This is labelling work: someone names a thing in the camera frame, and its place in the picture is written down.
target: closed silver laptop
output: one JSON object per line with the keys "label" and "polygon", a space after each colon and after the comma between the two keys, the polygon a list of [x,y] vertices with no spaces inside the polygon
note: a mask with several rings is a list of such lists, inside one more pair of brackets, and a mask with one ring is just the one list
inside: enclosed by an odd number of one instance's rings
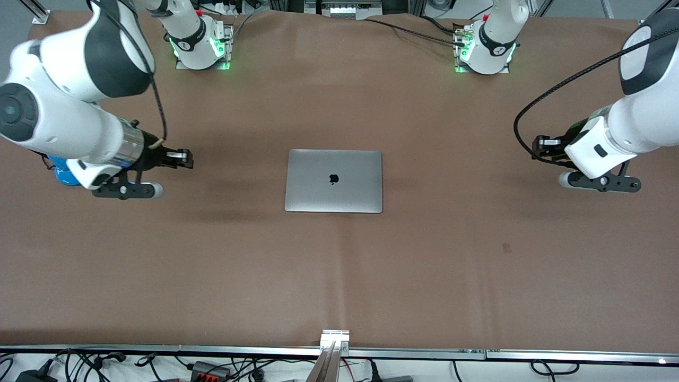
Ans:
{"label": "closed silver laptop", "polygon": [[382,153],[290,150],[285,211],[382,212]]}

